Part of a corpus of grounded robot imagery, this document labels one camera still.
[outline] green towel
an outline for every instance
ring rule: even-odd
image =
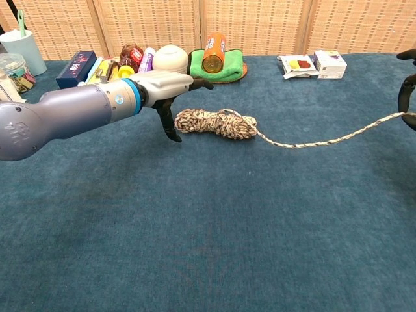
[[[226,51],[224,67],[219,73],[207,73],[202,68],[204,50],[195,50],[189,54],[188,74],[193,77],[201,77],[210,82],[232,82],[243,75],[242,51],[239,49]]]

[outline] orange can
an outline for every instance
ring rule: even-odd
[[[208,73],[221,72],[226,58],[226,37],[220,32],[208,37],[202,58],[202,67]]]

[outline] green toothbrush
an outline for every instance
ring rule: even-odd
[[[26,36],[25,32],[25,18],[22,10],[18,10],[18,21],[19,21],[19,28],[20,28],[20,36]]]

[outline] purple bottle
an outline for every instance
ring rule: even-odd
[[[148,47],[144,50],[144,55],[140,66],[138,67],[139,73],[148,72],[153,69],[153,57],[155,56],[156,51],[151,47]]]

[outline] rope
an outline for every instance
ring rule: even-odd
[[[267,138],[257,129],[257,121],[255,118],[250,116],[241,116],[238,112],[231,109],[222,109],[218,112],[208,112],[203,109],[185,109],[176,116],[175,126],[179,131],[183,133],[212,132],[234,140],[249,139],[255,135],[259,135],[259,137],[272,145],[279,146],[281,148],[295,149],[328,146],[340,143],[342,141],[349,140],[354,136],[359,135],[371,128],[377,127],[378,125],[388,120],[404,115],[416,116],[416,113],[396,112],[384,118],[380,118],[372,124],[366,125],[365,127],[350,133],[349,135],[324,142],[312,142],[303,144],[283,144],[275,142]]]

